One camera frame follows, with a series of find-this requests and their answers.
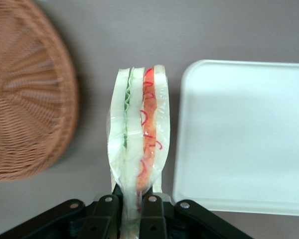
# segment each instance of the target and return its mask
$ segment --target screw head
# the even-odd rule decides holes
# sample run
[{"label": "screw head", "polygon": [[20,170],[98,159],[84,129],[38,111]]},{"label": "screw head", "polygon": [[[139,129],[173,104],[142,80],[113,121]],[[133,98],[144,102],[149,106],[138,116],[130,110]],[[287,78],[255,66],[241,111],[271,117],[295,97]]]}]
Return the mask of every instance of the screw head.
[{"label": "screw head", "polygon": [[182,203],[180,204],[180,206],[181,206],[182,208],[185,208],[185,209],[187,209],[187,208],[190,207],[190,205],[189,205],[188,203],[186,203],[186,202],[182,202]]},{"label": "screw head", "polygon": [[107,197],[107,198],[105,199],[105,202],[109,203],[109,202],[111,202],[112,200],[113,200],[112,197]]},{"label": "screw head", "polygon": [[75,208],[77,208],[78,206],[79,206],[78,203],[72,203],[72,204],[70,205],[70,208],[71,208],[71,209],[75,209]]},{"label": "screw head", "polygon": [[157,197],[155,197],[155,196],[150,196],[150,197],[149,197],[149,201],[152,202],[152,203],[153,203],[153,202],[156,202],[156,201],[157,201]]}]

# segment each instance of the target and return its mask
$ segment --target white plastic tray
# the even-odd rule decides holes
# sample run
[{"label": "white plastic tray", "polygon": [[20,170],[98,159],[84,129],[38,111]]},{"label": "white plastic tray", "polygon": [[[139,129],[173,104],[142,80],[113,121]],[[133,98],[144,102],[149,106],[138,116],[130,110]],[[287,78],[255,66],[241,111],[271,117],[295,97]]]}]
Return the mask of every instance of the white plastic tray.
[{"label": "white plastic tray", "polygon": [[175,201],[299,215],[299,64],[192,64],[178,130]]}]

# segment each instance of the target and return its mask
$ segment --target tomato slice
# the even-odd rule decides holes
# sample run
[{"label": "tomato slice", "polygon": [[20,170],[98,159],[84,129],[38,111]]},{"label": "tomato slice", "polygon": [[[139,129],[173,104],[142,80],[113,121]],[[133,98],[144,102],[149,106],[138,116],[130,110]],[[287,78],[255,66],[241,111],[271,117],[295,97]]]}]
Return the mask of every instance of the tomato slice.
[{"label": "tomato slice", "polygon": [[141,159],[140,173],[137,179],[138,192],[142,192],[147,189],[155,159],[156,122],[154,114],[157,109],[157,103],[154,87],[154,68],[148,69],[144,76],[143,103],[144,109],[141,113],[145,115],[145,120],[142,123],[144,134],[144,154]]}]

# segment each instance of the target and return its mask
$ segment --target plastic bag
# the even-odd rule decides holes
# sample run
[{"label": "plastic bag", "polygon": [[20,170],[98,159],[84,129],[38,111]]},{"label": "plastic bag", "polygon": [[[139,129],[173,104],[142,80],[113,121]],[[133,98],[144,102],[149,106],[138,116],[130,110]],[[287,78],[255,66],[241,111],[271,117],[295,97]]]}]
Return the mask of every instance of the plastic bag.
[{"label": "plastic bag", "polygon": [[121,238],[139,234],[142,194],[153,185],[161,191],[161,172],[169,148],[169,99],[165,68],[156,65],[119,70],[108,128],[112,190],[124,196]]}]

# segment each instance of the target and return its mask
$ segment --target round wicker tray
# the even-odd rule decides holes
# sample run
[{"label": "round wicker tray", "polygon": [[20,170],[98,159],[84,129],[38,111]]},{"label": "round wicker tray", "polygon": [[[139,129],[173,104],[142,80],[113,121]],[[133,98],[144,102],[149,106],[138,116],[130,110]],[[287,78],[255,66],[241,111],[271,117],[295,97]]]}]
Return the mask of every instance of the round wicker tray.
[{"label": "round wicker tray", "polygon": [[74,69],[60,37],[28,0],[0,0],[0,181],[53,164],[78,115]]}]

